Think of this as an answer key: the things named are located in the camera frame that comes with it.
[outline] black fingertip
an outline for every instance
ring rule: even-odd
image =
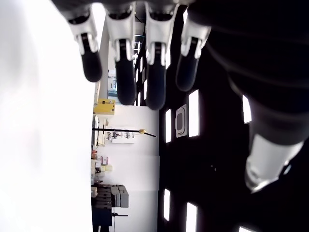
[[[152,110],[160,110],[166,98],[166,69],[159,60],[153,65],[147,64],[146,104]]]
[[[195,82],[197,73],[197,66],[199,58],[195,58],[197,49],[197,38],[192,38],[189,53],[187,56],[180,54],[177,72],[176,72],[176,86],[180,91],[189,91]]]
[[[98,52],[85,51],[82,61],[86,79],[90,82],[98,82],[102,77],[102,66]]]
[[[120,60],[116,62],[118,99],[123,105],[132,105],[137,95],[133,61],[126,57],[126,40],[119,43]]]

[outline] bright light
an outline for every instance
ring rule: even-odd
[[[138,96],[137,96],[137,101],[138,101],[138,105],[137,106],[140,106],[140,92],[139,92],[139,94],[138,94]]]
[[[171,110],[165,112],[165,142],[171,141]]]
[[[144,82],[144,100],[147,98],[147,80]]]
[[[163,216],[169,221],[169,200],[170,200],[170,191],[167,189],[164,190],[164,208],[163,208]]]
[[[245,96],[242,96],[242,108],[243,108],[243,122],[251,122],[251,110],[249,101]]]
[[[165,68],[168,69],[170,66],[170,51],[168,51],[166,53],[166,64],[165,64]]]
[[[187,12],[187,10],[185,10],[185,12],[183,13],[183,24],[186,23],[187,18],[188,18],[188,12]]]
[[[140,72],[143,71],[143,57],[140,58]]]
[[[189,137],[199,135],[198,89],[189,95]]]
[[[136,70],[136,83],[138,82],[139,80],[139,69]]]
[[[244,227],[240,226],[239,227],[239,232],[254,232],[254,231],[248,230],[247,228],[244,228]]]
[[[98,48],[100,49],[106,13],[103,5],[98,2],[92,4],[92,12],[93,17],[95,18],[95,25],[98,34],[97,36]]]
[[[185,226],[185,231],[197,231],[197,207],[191,203],[187,204],[187,223]]]

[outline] ceiling light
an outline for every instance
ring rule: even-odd
[[[166,63],[165,63],[165,69],[168,69],[170,66],[170,50],[166,53]]]
[[[171,110],[165,112],[165,142],[171,141]]]
[[[139,69],[136,70],[136,83],[138,82],[139,80]]]
[[[239,232],[254,232],[254,231],[249,230],[249,229],[247,229],[247,228],[245,228],[245,227],[240,226],[240,227],[239,227]]]
[[[185,231],[197,231],[197,207],[191,203],[187,204],[187,222],[185,226]]]
[[[140,72],[143,71],[143,57],[140,58]]]
[[[169,221],[169,201],[170,201],[170,191],[167,189],[164,190],[164,208],[163,208],[163,216]]]
[[[189,95],[189,137],[199,135],[198,89]]]
[[[144,100],[147,98],[147,80],[144,82]]]
[[[140,92],[139,92],[139,94],[138,94],[138,96],[137,96],[137,101],[138,101],[138,102],[137,102],[137,104],[138,104],[137,106],[140,106]]]
[[[251,122],[251,110],[249,101],[245,96],[242,96],[242,108],[243,108],[243,122],[249,123]]]
[[[185,12],[183,13],[183,24],[186,23],[187,18],[188,18],[188,12],[187,12],[187,10],[185,10]]]

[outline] robotic hand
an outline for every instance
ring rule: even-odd
[[[119,101],[124,105],[131,105],[137,95],[133,69],[135,2],[129,0],[53,0],[53,3],[66,18],[79,45],[86,78],[91,82],[97,82],[102,76],[102,69],[98,56],[97,32],[91,11],[91,4],[96,1],[101,2],[107,12],[108,31],[116,53]],[[149,52],[147,57],[147,104],[151,109],[158,110],[165,103],[166,53],[169,51],[175,16],[179,4],[188,4],[191,1],[149,0],[145,3],[146,46]],[[194,32],[196,33],[196,30],[188,30],[189,35]],[[200,48],[205,45],[204,42],[205,40],[199,44]],[[191,41],[187,42],[184,48],[184,57],[191,55],[191,50],[190,53],[189,50],[186,51],[190,48],[190,44]]]
[[[129,0],[53,0],[66,18],[91,82],[101,78],[91,4],[101,2],[115,49],[118,98],[131,105],[136,98],[132,43],[135,2]],[[147,0],[147,105],[165,103],[166,52],[179,4],[188,7],[183,28],[176,85],[189,91],[195,81],[201,49],[208,50],[229,74],[232,89],[250,103],[250,155],[245,182],[256,192],[276,181],[309,136],[309,17],[307,7],[276,1]],[[302,15],[292,17],[291,12]]]

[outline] yellow box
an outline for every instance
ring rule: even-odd
[[[98,105],[93,109],[96,115],[115,115],[115,100],[99,98]]]

